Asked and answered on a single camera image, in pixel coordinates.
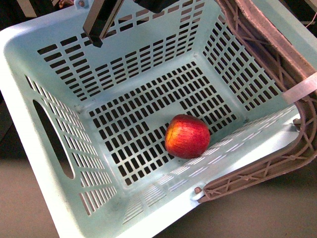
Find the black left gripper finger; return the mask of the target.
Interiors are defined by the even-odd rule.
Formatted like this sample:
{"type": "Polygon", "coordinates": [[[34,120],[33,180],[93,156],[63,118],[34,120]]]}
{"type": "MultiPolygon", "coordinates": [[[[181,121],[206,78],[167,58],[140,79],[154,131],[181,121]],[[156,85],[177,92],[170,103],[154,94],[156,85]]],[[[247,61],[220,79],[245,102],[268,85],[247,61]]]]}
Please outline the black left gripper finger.
{"type": "Polygon", "coordinates": [[[123,0],[95,0],[93,1],[83,30],[93,46],[100,48],[102,40],[106,37],[123,0]]]}

